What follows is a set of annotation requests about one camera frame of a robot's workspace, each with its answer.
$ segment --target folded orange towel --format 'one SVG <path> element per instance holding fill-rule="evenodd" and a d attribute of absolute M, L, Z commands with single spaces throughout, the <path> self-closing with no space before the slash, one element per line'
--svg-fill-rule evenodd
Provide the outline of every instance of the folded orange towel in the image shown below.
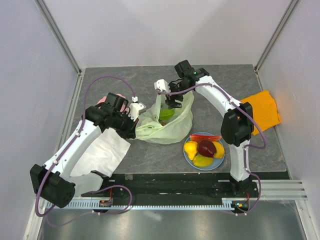
<path fill-rule="evenodd" d="M 276 101 L 270 95 L 269 91 L 264 90 L 242 99 L 241 102 L 249 102 L 252 105 L 253 119 L 262 131 L 281 123 L 281 117 L 277 110 Z M 257 134 L 259 134 L 259 131 L 254 127 L 253 135 Z"/>

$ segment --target yellow fruit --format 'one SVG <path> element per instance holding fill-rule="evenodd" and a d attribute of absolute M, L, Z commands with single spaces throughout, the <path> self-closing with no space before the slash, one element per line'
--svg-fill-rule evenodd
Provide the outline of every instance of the yellow fruit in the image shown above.
<path fill-rule="evenodd" d="M 224 157 L 224 155 L 225 155 L 224 146 L 218 141 L 213 141 L 213 144 L 214 144 L 215 149 L 216 149 L 216 153 L 215 153 L 214 157 L 216 159 L 222 159 Z"/>
<path fill-rule="evenodd" d="M 193 159 L 193 165 L 195 165 L 196 167 L 207 167 L 210 164 L 212 164 L 214 162 L 214 159 L 212 157 L 206 157 L 206 156 L 202 156 L 202 155 L 197 155 L 194 157 Z"/>
<path fill-rule="evenodd" d="M 197 155 L 198 143 L 196 141 L 188 141 L 184 144 L 183 149 L 192 161 Z"/>

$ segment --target wall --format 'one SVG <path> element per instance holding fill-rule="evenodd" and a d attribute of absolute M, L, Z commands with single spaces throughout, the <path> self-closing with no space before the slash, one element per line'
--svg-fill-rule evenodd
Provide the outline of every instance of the wall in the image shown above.
<path fill-rule="evenodd" d="M 256 64 L 290 0 L 46 0 L 82 68 Z"/>
<path fill-rule="evenodd" d="M 22 239 L 33 164 L 52 156 L 77 74 L 33 0 L 0 1 L 0 233 Z"/>
<path fill-rule="evenodd" d="M 260 70 L 277 102 L 286 163 L 320 224 L 320 2 L 300 1 Z"/>

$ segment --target plastic bag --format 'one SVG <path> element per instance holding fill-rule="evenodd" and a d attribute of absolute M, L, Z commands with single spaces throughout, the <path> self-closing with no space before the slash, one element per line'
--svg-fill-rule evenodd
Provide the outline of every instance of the plastic bag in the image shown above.
<path fill-rule="evenodd" d="M 166 125 L 159 122 L 160 110 L 165 108 L 166 96 L 158 95 L 155 104 L 139 116 L 135 128 L 135 139 L 154 144 L 174 144 L 182 141 L 190 132 L 193 115 L 191 106 L 194 95 L 190 91 L 183 96 L 181 108 L 174 108 L 174 114 Z"/>

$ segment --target fruit bowl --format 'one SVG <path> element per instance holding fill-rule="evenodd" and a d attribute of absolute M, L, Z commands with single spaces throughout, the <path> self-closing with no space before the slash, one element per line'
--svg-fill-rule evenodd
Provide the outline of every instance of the fruit bowl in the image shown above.
<path fill-rule="evenodd" d="M 205 136 L 214 136 L 213 134 L 210 134 L 208 132 L 197 132 L 197 133 L 194 133 L 196 135 L 205 135 Z M 190 137 L 188 137 L 185 141 L 184 144 L 186 144 L 187 142 L 191 141 Z M 213 169 L 216 169 L 217 167 L 219 167 L 222 162 L 224 161 L 225 159 L 225 155 L 223 155 L 222 158 L 213 158 L 213 163 L 211 163 L 209 166 L 204 166 L 204 167 L 198 167 L 198 166 L 195 166 L 192 162 L 192 160 L 190 160 L 190 158 L 188 157 L 188 154 L 183 150 L 183 154 L 184 154 L 184 157 L 186 159 L 186 161 L 192 166 L 194 167 L 195 169 L 199 169 L 199 170 L 202 170 L 202 171 L 210 171 L 210 170 L 213 170 Z"/>

